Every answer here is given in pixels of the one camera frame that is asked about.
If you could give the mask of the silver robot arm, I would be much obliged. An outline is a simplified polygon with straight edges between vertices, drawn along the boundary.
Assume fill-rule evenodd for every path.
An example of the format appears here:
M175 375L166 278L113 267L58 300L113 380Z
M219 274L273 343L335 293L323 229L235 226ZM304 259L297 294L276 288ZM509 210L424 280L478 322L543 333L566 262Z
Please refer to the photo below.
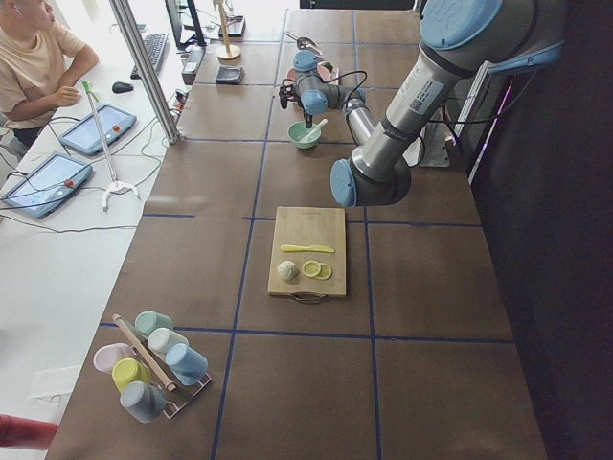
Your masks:
M352 155L331 168L335 201L355 207L402 200L411 184L403 154L457 82L473 77L486 61L493 74L519 74L558 60L566 6L564 1L426 2L417 61L378 123L358 88L324 81L317 54L299 51L294 81L280 88L281 105L297 103L308 127L314 116L341 110L356 143Z

